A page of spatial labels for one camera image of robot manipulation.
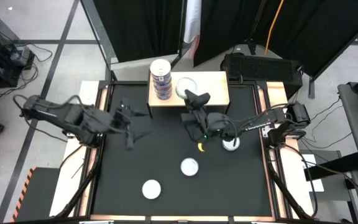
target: soup can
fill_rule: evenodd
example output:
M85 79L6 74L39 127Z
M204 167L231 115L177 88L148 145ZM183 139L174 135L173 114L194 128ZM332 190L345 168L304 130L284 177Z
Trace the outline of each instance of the soup can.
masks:
M166 86L156 86L154 85L154 89L157 90L157 91L162 91L162 92L165 92L165 91L168 91L169 89L172 88L172 84L169 83L168 85Z
M172 88L168 89L167 91L157 91L154 90L157 98L160 100L167 100L172 96Z
M160 100L167 100L172 96L171 63L164 59L157 59L150 65L155 94Z
M167 82L171 78L171 63L165 59L154 60L150 65L153 81Z

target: wooden shelf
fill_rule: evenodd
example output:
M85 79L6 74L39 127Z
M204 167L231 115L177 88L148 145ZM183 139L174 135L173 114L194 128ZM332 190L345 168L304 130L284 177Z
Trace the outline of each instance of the wooden shelf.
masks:
M175 88L179 79L191 78L197 83L197 95L209 93L211 99L206 106L227 106L230 102L227 87L226 72L172 72L172 96L167 100L160 100L154 92L153 78L149 83L150 106L185 106L185 101L176 93Z

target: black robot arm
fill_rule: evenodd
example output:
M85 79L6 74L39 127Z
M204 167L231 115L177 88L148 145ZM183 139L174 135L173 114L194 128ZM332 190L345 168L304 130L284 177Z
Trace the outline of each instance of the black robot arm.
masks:
M225 114L208 113L205 104L210 96L205 93L201 96L186 90L187 99L185 100L188 113L181 114L181 122L187 126L196 125L204 138L217 136L224 141L232 141L246 131L256 128L262 128L270 124L284 124L288 130L299 130L310 124L310 118L304 105L288 103L275 105L261 114L242 119L240 121L231 121Z
M74 98L80 101L79 96L72 96L70 100ZM26 98L24 106L21 108L18 105L18 107L22 111L21 116L25 119L49 122L61 128L64 134L73 134L80 144L88 147L98 147L101 134L125 134L126 147L131 149L136 138L131 131L130 117L146 116L146 114L132 111L125 100L121 101L114 116L94 106L84 105L81 101L80 104L58 105L37 95Z

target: white lid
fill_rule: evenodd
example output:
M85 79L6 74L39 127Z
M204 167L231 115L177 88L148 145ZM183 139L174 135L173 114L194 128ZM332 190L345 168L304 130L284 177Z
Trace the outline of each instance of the white lid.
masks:
M189 90L194 94L197 94L197 83L191 78L179 79L175 91L177 95L184 100L187 99L185 90Z
M145 198L155 199L161 193L161 186L156 180L148 180L144 183L142 192Z
M236 150L236 149L240 146L240 138L237 137L236 139L237 139L237 140L236 140L236 145L235 145L235 146L233 146L233 144L234 144L234 139L233 139L232 141L229 141L229 142L222 140L223 148L225 148L227 151L234 151L234 150Z
M183 174L188 177L196 175L198 172L198 163L193 158L186 158L180 164L180 169Z
M164 76L171 71L171 63L165 59L154 60L150 65L150 71L153 75Z

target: gray floor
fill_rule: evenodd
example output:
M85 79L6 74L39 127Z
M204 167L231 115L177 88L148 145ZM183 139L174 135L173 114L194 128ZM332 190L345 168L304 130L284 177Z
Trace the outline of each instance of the gray floor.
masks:
M0 18L21 38L25 40L60 40L63 30L70 14L74 0L0 0ZM70 31L67 35L70 40L94 40L90 26L86 20L81 4L75 11ZM58 49L57 44L39 45L52 52ZM47 53L31 47L40 58L47 57ZM258 47L257 53L262 55L263 49ZM46 62L36 65L39 68L39 77L35 82L29 84L25 89L16 91L17 94L30 96L40 94L48 74L51 74L50 66L53 57ZM200 65L196 70L218 70L219 64L214 63L220 58ZM120 79L144 80L147 78L147 70L140 68L148 67L150 62L130 62L125 64L113 65ZM191 62L182 60L175 70L189 70ZM25 72L24 76L30 76L30 72ZM63 102L69 96L77 94L83 80L103 80L105 76L105 66L102 55L96 44L65 44L57 63L53 80L50 84L47 99L57 103ZM311 100L308 94L308 79L303 77L304 87L298 94L298 101L307 106L309 114L313 116L322 109L327 108L337 100L338 84L349 81L358 81L358 45L350 46L345 52L317 79L316 99ZM0 99L0 123L6 129L0 135L0 205L6 193L12 171L16 165L17 158L22 149L28 126L19 116L19 110L12 102L12 95L4 96ZM319 116L308 127L310 130L324 116ZM51 134L61 135L60 130L47 123L40 122L37 126ZM333 141L345 136L350 132L347 119L342 108L336 110L328 119L321 123L315 130L317 142L316 146L327 146ZM27 171L31 167L59 167L65 143L50 139L42 133L35 133L30 145L23 168L19 173L19 180L14 186L13 196L10 199L4 221L8 222L13 214L21 188L25 181ZM352 137L348 137L338 144L333 145L327 150L340 150L342 155L356 151ZM342 202L319 201L318 217L327 221L338 221L340 218L350 219L347 205Z

